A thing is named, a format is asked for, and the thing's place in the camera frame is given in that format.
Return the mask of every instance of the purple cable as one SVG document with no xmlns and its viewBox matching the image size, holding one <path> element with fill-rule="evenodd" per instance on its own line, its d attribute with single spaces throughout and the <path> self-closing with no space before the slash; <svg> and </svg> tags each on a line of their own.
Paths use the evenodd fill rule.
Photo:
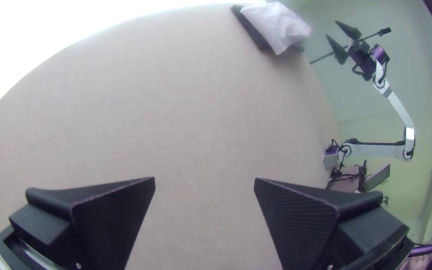
<svg viewBox="0 0 432 270">
<path fill-rule="evenodd" d="M 411 250 L 408 257 L 416 257 L 416 256 L 421 256 L 421 255 L 426 255 L 431 253 L 432 253 L 432 244 L 418 246 Z"/>
</svg>

